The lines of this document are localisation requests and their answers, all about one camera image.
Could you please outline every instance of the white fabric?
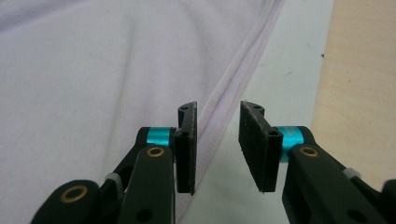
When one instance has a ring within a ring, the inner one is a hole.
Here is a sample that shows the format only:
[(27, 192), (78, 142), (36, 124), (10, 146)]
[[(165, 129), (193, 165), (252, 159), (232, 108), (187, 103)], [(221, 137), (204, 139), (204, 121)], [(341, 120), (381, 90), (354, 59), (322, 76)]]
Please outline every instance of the white fabric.
[(0, 223), (29, 222), (67, 181), (102, 184), (140, 127), (177, 126), (191, 101), (199, 180), (280, 3), (0, 2)]
[[(239, 99), (262, 105), (271, 125), (311, 125), (331, 15), (332, 0), (283, 4)], [(276, 192), (260, 193), (238, 143), (239, 114), (237, 106), (179, 223), (289, 223), (282, 203), (287, 164), (280, 164)]]

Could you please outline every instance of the wrinkled fabric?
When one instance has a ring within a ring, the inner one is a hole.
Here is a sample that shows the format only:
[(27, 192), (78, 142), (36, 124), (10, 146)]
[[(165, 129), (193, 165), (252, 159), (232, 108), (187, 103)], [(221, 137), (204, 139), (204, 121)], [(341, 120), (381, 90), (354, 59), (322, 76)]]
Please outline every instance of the wrinkled fabric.
[(29, 222), (65, 182), (102, 184), (140, 127), (176, 127), (192, 101), (199, 180), (280, 3), (0, 2), (0, 223)]

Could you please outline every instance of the screw hole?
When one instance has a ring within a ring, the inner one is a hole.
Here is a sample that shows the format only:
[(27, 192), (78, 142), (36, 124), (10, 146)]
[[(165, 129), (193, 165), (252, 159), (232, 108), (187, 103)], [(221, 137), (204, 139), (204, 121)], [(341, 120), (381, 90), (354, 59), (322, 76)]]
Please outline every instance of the screw hole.
[(82, 199), (88, 192), (88, 188), (84, 185), (73, 186), (67, 189), (61, 195), (61, 202), (63, 203), (74, 203)]
[(147, 151), (150, 157), (161, 157), (165, 151), (160, 147), (152, 147)]
[(319, 153), (311, 147), (301, 147), (300, 152), (309, 157), (316, 157), (319, 155)]
[(136, 214), (136, 220), (139, 222), (147, 222), (152, 218), (152, 212), (149, 209), (140, 210)]
[(361, 212), (359, 212), (359, 211), (348, 210), (346, 213), (349, 215), (349, 217), (351, 217), (353, 220), (355, 220), (355, 221), (357, 221), (359, 223), (367, 222), (366, 216), (364, 214), (362, 214)]

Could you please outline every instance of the white surface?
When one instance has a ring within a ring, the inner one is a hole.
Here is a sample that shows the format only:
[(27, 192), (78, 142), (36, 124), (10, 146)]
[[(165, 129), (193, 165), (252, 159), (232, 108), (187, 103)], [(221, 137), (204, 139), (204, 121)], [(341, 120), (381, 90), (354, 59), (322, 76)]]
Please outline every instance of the white surface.
[[(241, 100), (262, 105), (276, 125), (309, 127), (318, 87), (332, 1), (286, 0), (268, 45)], [(276, 193), (261, 194), (238, 143), (239, 106), (180, 223), (288, 223), (281, 195), (286, 164)]]
[(199, 179), (274, 2), (0, 2), (0, 223), (28, 222), (70, 180), (102, 184), (140, 127), (177, 126), (191, 101)]

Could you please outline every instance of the wooden surface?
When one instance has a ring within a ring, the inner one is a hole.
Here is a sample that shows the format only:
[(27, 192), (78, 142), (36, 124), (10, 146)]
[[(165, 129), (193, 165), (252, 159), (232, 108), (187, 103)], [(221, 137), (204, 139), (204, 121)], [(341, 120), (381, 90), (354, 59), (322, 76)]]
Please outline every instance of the wooden surface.
[(334, 1), (312, 130), (375, 189), (396, 178), (396, 1)]

